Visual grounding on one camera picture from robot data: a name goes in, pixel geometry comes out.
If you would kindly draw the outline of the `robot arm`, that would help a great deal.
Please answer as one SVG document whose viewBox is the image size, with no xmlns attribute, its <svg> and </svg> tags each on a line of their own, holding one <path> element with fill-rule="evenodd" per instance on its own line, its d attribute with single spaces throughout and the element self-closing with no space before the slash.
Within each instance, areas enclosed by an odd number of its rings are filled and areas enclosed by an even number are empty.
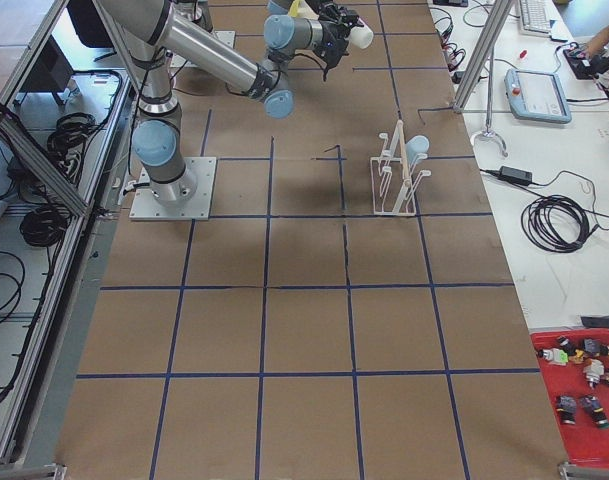
<svg viewBox="0 0 609 480">
<path fill-rule="evenodd" d="M 353 31 L 364 28 L 359 14 L 333 1 L 309 1 L 301 14 L 291 1 L 270 1 L 264 22 L 265 55 L 252 61 L 219 40 L 204 1 L 101 1 L 99 7 L 124 32 L 124 43 L 144 92 L 141 121 L 132 145 L 153 198 L 174 204 L 191 198 L 199 185 L 180 152 L 181 108 L 165 55 L 179 55 L 233 88 L 261 102 L 268 116 L 283 119 L 294 108 L 288 66 L 310 51 L 328 72 L 347 55 Z"/>
<path fill-rule="evenodd" d="M 267 9 L 274 15 L 317 19 L 322 6 L 320 0 L 268 0 Z"/>
</svg>

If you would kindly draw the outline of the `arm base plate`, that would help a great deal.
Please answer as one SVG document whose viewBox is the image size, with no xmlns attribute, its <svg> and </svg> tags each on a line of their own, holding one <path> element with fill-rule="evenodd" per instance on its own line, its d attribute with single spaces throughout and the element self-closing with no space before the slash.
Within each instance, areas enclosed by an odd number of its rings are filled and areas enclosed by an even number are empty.
<svg viewBox="0 0 609 480">
<path fill-rule="evenodd" d="M 152 181 L 142 168 L 139 182 L 148 186 L 135 191 L 130 209 L 134 221 L 206 221 L 210 216 L 216 157 L 185 157 L 184 175 L 169 184 Z"/>
</svg>

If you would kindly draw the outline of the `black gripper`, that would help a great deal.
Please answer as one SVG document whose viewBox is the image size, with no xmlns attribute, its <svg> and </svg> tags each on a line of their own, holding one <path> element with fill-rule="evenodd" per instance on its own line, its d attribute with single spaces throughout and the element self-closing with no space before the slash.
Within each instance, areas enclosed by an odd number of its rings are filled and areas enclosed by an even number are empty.
<svg viewBox="0 0 609 480">
<path fill-rule="evenodd" d="M 326 65 L 338 65 L 347 55 L 348 36 L 352 29 L 350 20 L 320 20 L 322 40 L 319 43 L 319 58 Z"/>
</svg>

